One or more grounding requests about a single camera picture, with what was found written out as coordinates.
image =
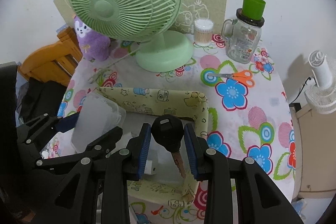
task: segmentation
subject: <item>stuffed alpaca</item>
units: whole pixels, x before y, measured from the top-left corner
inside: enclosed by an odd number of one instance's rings
[[[78,16],[75,16],[73,20],[83,57],[86,60],[106,60],[109,57],[110,38],[92,30]]]

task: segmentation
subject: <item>key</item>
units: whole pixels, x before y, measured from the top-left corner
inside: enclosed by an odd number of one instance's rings
[[[155,119],[151,131],[154,140],[171,153],[181,176],[185,179],[186,175],[180,154],[181,140],[184,136],[182,121],[173,115],[165,114]]]

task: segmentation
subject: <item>jar lid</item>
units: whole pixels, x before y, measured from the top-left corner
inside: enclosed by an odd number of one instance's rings
[[[245,22],[255,27],[262,27],[265,23],[265,19],[263,17],[260,20],[255,20],[243,15],[242,8],[237,9],[236,17],[240,19],[242,22]]]
[[[199,18],[194,22],[195,30],[198,32],[211,32],[213,29],[213,22],[208,18]]]

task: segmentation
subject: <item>jar handle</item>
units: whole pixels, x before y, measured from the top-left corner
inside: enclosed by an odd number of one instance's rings
[[[227,37],[227,36],[224,35],[225,28],[229,23],[231,25],[233,25],[233,19],[229,18],[229,19],[225,20],[224,23],[223,23],[223,27],[222,27],[222,33],[221,34],[222,34],[222,39],[225,41],[225,43],[227,43],[230,39],[230,37]]]

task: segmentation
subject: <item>table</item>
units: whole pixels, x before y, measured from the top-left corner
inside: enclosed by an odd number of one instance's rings
[[[114,42],[108,60],[81,60],[64,95],[58,115],[68,116],[81,110],[86,95],[98,86],[143,87],[164,90],[197,90],[209,100],[208,139],[210,147],[227,157],[242,160],[250,156],[273,179],[289,201],[295,178],[295,137],[286,94],[274,62],[261,44],[249,64],[240,64],[226,56],[220,35],[213,35],[208,47],[198,47],[191,60],[169,72],[154,73],[140,68],[134,55],[112,68],[107,64],[134,51],[138,43]],[[209,73],[233,73],[249,69],[255,86],[248,88],[233,79],[209,76]],[[90,76],[101,72],[93,84]],[[75,153],[71,135],[57,133],[42,151],[43,157]],[[232,187],[235,202],[235,187]],[[187,207],[153,204],[129,197],[139,223],[202,223],[207,199],[207,183],[202,182],[195,201]]]

